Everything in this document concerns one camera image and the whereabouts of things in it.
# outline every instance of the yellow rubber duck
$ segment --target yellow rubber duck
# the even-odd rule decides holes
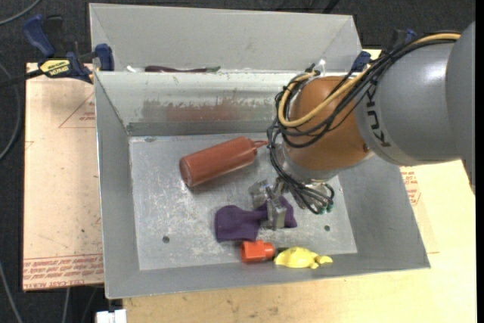
[[[274,259],[278,266],[288,268],[311,268],[316,269],[321,264],[331,263],[333,260],[329,256],[319,256],[304,247],[290,247],[280,252]]]

